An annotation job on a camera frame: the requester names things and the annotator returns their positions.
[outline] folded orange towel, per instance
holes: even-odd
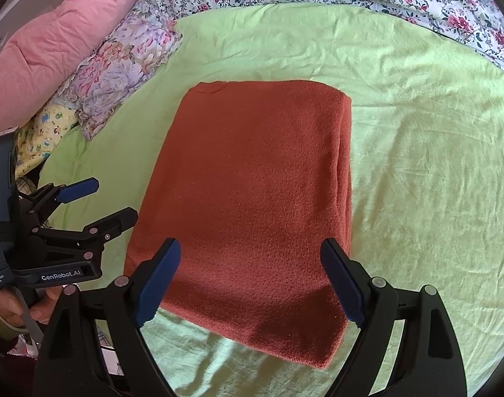
[[[174,237],[182,262],[164,309],[324,368],[346,319],[320,244],[349,250],[350,133],[350,99],[321,83],[198,84],[165,138],[125,272]]]

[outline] green bed sheet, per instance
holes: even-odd
[[[74,129],[47,160],[42,184],[100,181],[98,193],[58,209],[52,224],[80,230],[139,209],[180,100],[198,82],[327,83],[352,98],[352,257],[396,287],[439,289],[472,395],[504,354],[504,73],[426,29],[348,6],[212,10],[178,29],[180,49],[102,133],[86,142]],[[129,236],[107,245],[103,278],[83,288],[121,274]],[[374,390],[388,379],[400,331]],[[349,326],[324,371],[163,310],[143,334],[180,396],[307,397],[324,395],[357,329]]]

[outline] blue gripper pad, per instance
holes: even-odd
[[[140,298],[137,301],[137,311],[134,317],[134,321],[139,328],[145,322],[155,317],[158,306],[160,306],[163,295],[167,291],[179,264],[180,243],[174,240],[140,291]]]
[[[345,257],[345,261],[350,261],[345,253],[337,252],[328,240],[323,241],[320,248],[322,267],[348,320],[356,323],[358,328],[363,328],[366,324],[364,297],[347,266],[340,259],[341,255]]]
[[[95,193],[99,189],[99,182],[96,178],[90,178],[76,182],[62,188],[55,197],[55,201],[63,204],[81,199],[87,195]]]

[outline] finger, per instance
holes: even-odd
[[[57,301],[62,293],[62,286],[52,286],[51,288],[46,289],[46,296],[52,299],[53,301]]]
[[[46,297],[30,309],[31,317],[34,320],[43,324],[47,324],[49,322],[53,309],[55,309],[55,305],[57,304],[57,300],[59,298],[58,294],[60,294],[60,291],[58,288],[62,291],[62,286],[48,288],[46,290]]]
[[[11,312],[15,315],[22,315],[23,308],[16,294],[9,288],[0,290],[0,314],[2,312]]]

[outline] pink fabric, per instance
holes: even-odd
[[[65,0],[19,29],[0,54],[0,131],[25,125],[136,0]]]

